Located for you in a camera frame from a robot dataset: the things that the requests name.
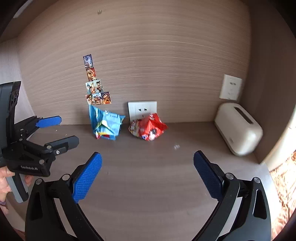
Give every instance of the white wall switch plate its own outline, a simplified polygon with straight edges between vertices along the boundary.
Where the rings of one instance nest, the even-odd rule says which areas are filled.
[[[131,122],[157,112],[157,101],[132,101],[128,102],[128,111]]]
[[[220,99],[237,100],[242,85],[242,79],[231,75],[224,75]]]

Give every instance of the blue gripper pad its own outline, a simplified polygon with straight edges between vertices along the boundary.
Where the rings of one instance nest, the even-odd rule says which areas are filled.
[[[53,117],[39,119],[39,121],[36,123],[36,127],[45,128],[49,126],[56,126],[56,125],[59,125],[61,122],[62,122],[62,118],[57,115]]]
[[[197,151],[194,154],[193,164],[211,197],[220,202],[223,198],[222,182],[212,169],[210,161],[206,158],[202,151]]]
[[[77,176],[73,179],[72,197],[76,203],[84,199],[94,179],[102,167],[101,154],[95,152],[83,165]]]

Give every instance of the brown carpet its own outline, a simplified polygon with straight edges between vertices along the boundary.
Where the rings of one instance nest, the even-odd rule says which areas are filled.
[[[271,224],[272,239],[274,239],[296,208],[296,152],[270,174],[281,202],[281,211]]]

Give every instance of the red snack bag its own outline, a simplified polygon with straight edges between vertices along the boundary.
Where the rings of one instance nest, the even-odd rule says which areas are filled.
[[[134,120],[129,131],[136,137],[140,137],[145,141],[153,141],[159,137],[168,127],[162,123],[157,113],[150,114],[142,120]]]

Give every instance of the blue snack bag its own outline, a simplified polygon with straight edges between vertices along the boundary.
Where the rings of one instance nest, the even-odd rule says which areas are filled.
[[[89,117],[91,127],[97,139],[102,137],[115,140],[115,137],[119,135],[120,125],[125,115],[118,115],[89,105]]]

